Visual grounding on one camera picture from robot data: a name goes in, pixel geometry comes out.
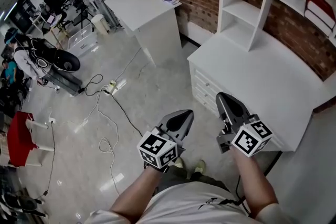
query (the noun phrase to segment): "black and white marker cube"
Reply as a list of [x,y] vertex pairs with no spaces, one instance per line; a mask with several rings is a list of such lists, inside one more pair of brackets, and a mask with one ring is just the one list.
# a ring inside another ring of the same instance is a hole
[[137,145],[141,158],[151,165],[162,168],[177,158],[177,144],[157,134],[146,132]]
[[273,132],[262,121],[243,125],[232,144],[237,147],[246,156],[251,157],[261,151],[270,139],[273,137]]

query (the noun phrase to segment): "white bin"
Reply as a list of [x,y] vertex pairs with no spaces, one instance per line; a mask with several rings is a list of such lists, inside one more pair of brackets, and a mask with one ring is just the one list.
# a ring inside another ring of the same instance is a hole
[[91,24],[69,38],[67,51],[79,57],[97,44],[97,31]]
[[108,35],[108,32],[111,30],[102,14],[97,14],[91,19],[91,22],[96,27],[98,32],[103,35]]

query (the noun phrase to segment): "trash can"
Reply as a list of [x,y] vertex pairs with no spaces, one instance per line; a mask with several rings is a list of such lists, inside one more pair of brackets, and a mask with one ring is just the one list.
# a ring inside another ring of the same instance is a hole
[[108,35],[108,32],[111,30],[102,14],[97,14],[95,17],[91,19],[91,22],[98,30],[98,32],[103,35]]

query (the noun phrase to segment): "ceiling light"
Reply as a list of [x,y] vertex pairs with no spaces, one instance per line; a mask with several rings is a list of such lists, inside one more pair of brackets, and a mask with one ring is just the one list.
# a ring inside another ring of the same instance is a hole
[[17,2],[12,6],[12,8],[10,9],[10,11],[7,13],[5,20],[7,19],[7,17],[9,16],[9,14],[12,12],[12,10],[15,8]]

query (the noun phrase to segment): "white t-shirt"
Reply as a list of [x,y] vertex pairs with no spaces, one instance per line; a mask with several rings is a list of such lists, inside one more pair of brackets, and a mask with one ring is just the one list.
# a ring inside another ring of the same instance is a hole
[[[290,221],[278,204],[265,207],[256,220],[247,217],[235,205],[220,205],[233,196],[219,188],[201,182],[176,185],[155,195],[148,204],[138,224],[143,223],[226,223],[226,224],[287,224]],[[85,224],[129,224],[122,216],[110,211],[98,210]]]

